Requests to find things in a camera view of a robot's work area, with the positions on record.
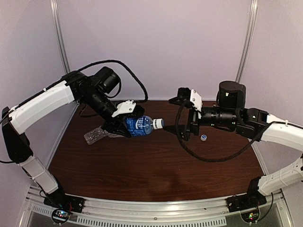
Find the blue labelled plastic bottle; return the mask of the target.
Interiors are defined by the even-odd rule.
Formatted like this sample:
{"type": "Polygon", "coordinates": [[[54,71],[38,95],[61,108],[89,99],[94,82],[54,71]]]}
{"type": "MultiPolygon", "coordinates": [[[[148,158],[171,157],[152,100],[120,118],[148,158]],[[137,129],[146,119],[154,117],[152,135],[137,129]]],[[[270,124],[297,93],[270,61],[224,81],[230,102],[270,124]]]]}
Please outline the blue labelled plastic bottle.
{"type": "Polygon", "coordinates": [[[153,120],[149,116],[139,118],[126,118],[125,125],[132,137],[147,136],[153,130],[153,120]]]}

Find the clear unlabelled plastic bottle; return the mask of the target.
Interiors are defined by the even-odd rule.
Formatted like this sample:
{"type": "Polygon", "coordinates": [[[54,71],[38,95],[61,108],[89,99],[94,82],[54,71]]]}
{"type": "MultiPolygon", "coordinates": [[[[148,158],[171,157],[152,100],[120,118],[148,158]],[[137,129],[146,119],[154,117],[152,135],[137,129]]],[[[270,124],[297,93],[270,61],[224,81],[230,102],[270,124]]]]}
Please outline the clear unlabelled plastic bottle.
{"type": "Polygon", "coordinates": [[[100,127],[95,128],[94,130],[92,130],[84,135],[84,139],[88,145],[92,145],[93,143],[97,142],[98,140],[100,140],[104,137],[121,138],[123,136],[114,134],[114,133],[110,133],[106,130],[101,129],[100,127]]]}

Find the white cap of clear bottle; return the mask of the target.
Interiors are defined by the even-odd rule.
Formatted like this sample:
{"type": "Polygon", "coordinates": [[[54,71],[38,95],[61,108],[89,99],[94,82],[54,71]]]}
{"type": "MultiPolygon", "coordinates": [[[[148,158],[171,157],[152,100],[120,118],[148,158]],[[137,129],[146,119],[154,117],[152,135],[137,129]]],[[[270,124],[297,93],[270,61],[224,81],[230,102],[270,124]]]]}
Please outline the white cap of clear bottle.
{"type": "Polygon", "coordinates": [[[207,140],[207,136],[205,134],[202,134],[200,137],[201,141],[206,141],[207,140]]]}

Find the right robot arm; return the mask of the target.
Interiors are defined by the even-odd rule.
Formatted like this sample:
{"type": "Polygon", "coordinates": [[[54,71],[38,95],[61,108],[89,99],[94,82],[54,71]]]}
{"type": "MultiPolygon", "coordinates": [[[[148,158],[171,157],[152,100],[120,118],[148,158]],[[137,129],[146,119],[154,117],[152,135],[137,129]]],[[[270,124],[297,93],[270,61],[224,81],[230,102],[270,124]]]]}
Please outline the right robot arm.
{"type": "Polygon", "coordinates": [[[189,155],[208,163],[234,159],[255,141],[273,142],[302,151],[302,126],[257,108],[245,108],[245,100],[246,87],[235,81],[220,82],[216,104],[213,106],[204,106],[201,96],[195,90],[180,87],[177,96],[169,100],[170,104],[179,106],[171,132],[177,136],[181,147],[189,155]],[[250,142],[240,151],[227,157],[201,157],[184,143],[191,134],[198,135],[201,126],[235,132],[250,139],[250,142]]]}

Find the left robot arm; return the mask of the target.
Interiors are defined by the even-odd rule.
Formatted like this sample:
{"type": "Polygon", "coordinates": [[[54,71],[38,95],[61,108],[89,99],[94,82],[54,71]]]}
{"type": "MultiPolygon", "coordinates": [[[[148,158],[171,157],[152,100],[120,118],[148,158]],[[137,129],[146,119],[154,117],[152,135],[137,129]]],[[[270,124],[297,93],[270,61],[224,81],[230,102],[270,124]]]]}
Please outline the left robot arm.
{"type": "Polygon", "coordinates": [[[25,135],[26,130],[56,109],[79,101],[105,120],[104,130],[131,137],[125,119],[143,116],[144,109],[133,100],[117,105],[110,101],[108,93],[119,82],[118,75],[108,67],[103,67],[93,76],[73,71],[21,104],[4,108],[2,134],[10,160],[21,166],[45,193],[56,194],[59,183],[35,157],[25,135]]]}

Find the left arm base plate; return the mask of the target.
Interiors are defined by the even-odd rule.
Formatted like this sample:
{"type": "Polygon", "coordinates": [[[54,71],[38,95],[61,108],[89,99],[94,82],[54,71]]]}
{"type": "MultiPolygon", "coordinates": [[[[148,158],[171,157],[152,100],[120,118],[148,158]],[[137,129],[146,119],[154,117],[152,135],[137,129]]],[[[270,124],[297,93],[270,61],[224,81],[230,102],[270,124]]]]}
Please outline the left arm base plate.
{"type": "Polygon", "coordinates": [[[84,199],[64,193],[52,193],[46,195],[44,204],[64,211],[82,213],[84,199]]]}

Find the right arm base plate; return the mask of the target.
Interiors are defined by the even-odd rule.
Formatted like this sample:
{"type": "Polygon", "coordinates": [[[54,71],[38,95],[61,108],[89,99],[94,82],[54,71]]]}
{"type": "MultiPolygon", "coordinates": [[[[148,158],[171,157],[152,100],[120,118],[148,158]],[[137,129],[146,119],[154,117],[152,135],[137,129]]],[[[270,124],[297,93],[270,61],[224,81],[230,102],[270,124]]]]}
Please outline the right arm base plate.
{"type": "Polygon", "coordinates": [[[258,208],[260,205],[267,203],[266,197],[263,195],[234,195],[226,199],[229,212],[242,211],[252,208],[258,208]]]}

